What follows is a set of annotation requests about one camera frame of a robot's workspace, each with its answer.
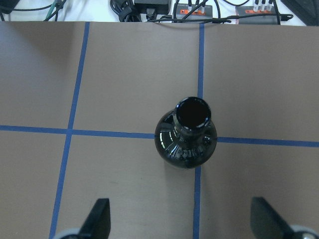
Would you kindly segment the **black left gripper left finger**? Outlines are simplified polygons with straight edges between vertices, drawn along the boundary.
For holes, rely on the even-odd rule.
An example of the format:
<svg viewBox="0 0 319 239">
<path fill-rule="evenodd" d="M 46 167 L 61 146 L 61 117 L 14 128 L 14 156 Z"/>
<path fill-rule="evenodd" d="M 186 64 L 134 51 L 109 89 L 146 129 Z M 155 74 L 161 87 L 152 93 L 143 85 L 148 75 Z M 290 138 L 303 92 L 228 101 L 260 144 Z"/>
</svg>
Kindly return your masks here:
<svg viewBox="0 0 319 239">
<path fill-rule="evenodd" d="M 78 233 L 79 239 L 107 239 L 110 234 L 110 201 L 98 199 Z"/>
</svg>

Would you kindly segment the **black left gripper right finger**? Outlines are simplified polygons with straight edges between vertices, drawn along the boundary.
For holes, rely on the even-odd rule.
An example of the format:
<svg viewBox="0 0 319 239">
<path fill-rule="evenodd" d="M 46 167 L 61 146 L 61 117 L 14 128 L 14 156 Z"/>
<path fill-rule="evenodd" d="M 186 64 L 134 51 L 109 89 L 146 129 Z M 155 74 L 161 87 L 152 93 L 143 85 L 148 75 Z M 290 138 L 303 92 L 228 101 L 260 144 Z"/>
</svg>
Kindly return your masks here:
<svg viewBox="0 0 319 239">
<path fill-rule="evenodd" d="M 290 239 L 293 229 L 263 197 L 251 201 L 250 227 L 256 239 Z"/>
</svg>

